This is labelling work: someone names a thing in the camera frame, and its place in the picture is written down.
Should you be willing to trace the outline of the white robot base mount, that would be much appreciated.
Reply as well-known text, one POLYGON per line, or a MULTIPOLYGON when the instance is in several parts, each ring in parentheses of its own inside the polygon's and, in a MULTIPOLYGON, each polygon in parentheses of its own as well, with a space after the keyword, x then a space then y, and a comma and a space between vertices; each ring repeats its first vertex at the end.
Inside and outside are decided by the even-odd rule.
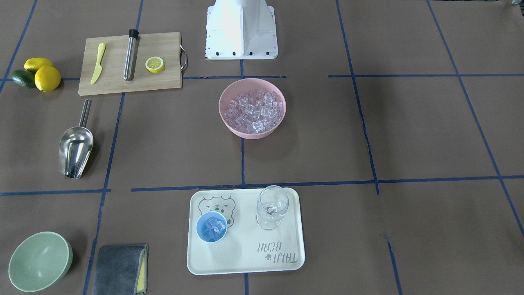
POLYGON ((279 56, 275 11, 265 0, 217 0, 208 6, 206 17, 206 59, 279 56))

